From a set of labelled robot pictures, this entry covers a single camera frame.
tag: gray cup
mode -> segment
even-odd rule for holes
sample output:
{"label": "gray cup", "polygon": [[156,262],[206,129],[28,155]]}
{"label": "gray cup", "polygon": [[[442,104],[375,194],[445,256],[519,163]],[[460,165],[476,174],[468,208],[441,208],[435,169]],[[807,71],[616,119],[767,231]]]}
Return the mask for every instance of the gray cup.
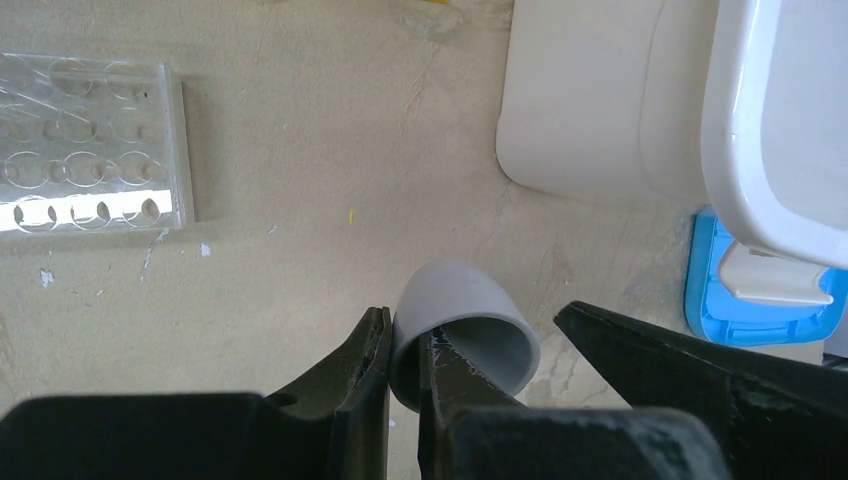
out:
{"label": "gray cup", "polygon": [[403,290],[393,324],[389,382],[419,410],[417,339],[441,326],[454,347],[495,385],[515,395],[539,367],[539,341],[509,295],[461,260],[421,267]]}

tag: blue container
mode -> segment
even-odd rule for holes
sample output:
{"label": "blue container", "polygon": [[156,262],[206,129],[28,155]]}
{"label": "blue container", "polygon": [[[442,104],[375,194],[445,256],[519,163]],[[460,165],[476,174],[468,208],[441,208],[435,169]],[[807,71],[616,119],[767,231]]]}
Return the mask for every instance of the blue container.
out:
{"label": "blue container", "polygon": [[684,311],[689,327],[701,338],[735,347],[817,342],[829,337],[845,311],[848,272],[831,269],[819,285],[833,303],[813,307],[777,307],[735,298],[718,276],[718,265],[733,236],[712,209],[695,219]]}

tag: white plastic container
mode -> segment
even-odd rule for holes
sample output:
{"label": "white plastic container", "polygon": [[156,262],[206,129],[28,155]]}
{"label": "white plastic container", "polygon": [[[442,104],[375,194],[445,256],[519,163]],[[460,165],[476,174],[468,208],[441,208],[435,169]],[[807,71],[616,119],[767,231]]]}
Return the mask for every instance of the white plastic container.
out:
{"label": "white plastic container", "polygon": [[848,268],[845,45],[848,2],[517,0],[498,160],[560,195],[712,204],[757,254]]}

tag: white paint speck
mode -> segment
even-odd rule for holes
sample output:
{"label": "white paint speck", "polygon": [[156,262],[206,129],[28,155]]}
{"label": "white paint speck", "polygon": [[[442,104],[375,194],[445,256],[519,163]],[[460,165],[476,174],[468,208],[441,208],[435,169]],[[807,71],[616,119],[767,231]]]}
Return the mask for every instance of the white paint speck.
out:
{"label": "white paint speck", "polygon": [[50,270],[45,270],[45,269],[42,268],[40,273],[41,273],[41,288],[49,287],[50,284],[53,283],[53,280],[55,280],[55,278],[53,277],[53,272],[51,272]]}

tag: beige table surface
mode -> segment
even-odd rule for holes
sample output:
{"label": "beige table surface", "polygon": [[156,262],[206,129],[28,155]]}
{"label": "beige table surface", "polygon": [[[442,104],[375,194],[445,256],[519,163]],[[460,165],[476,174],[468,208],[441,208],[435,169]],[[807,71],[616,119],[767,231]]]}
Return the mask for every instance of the beige table surface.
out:
{"label": "beige table surface", "polygon": [[[0,411],[270,392],[445,256],[488,271],[536,328],[521,399],[623,405],[551,319],[581,299],[686,331],[691,221],[511,183],[494,155],[511,2],[445,8],[428,23],[406,0],[4,0],[2,51],[170,62],[198,222],[153,246],[144,282],[159,232],[0,244]],[[770,351],[815,362],[821,346]],[[389,476],[417,478],[417,416],[393,401],[391,417]]]}

